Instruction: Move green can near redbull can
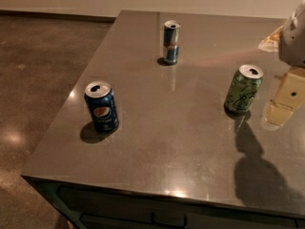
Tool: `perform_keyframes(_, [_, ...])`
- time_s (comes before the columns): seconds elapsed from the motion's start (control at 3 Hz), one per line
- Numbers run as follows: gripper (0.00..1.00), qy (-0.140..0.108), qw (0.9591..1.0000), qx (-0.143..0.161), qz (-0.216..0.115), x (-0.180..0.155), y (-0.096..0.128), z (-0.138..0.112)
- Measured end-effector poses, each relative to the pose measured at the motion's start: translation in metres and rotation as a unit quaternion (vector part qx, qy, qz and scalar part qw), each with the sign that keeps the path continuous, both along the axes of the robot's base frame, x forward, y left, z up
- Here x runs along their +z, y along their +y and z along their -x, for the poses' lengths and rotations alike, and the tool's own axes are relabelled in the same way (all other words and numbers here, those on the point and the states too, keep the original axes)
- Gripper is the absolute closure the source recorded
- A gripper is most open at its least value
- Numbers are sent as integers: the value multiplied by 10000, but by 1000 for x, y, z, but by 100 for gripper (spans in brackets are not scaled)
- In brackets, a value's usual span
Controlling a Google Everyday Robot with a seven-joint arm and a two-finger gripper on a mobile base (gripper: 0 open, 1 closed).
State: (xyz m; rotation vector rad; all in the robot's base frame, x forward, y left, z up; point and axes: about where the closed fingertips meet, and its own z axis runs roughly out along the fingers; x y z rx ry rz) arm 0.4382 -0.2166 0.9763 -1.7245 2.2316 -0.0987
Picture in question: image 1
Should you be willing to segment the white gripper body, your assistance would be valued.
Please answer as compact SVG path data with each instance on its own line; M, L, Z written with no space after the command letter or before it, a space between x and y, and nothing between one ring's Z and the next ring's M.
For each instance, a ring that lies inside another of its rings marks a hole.
M294 67L305 67L305 0L284 23L278 50L281 61Z

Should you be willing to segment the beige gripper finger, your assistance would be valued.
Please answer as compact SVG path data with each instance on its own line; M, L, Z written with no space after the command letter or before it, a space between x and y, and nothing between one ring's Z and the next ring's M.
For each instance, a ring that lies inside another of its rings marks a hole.
M305 69L290 68L280 80L274 98L268 104L266 120L277 126L285 124L305 102Z
M259 43L258 48L264 52L278 52L278 45L282 30L282 26L274 30Z

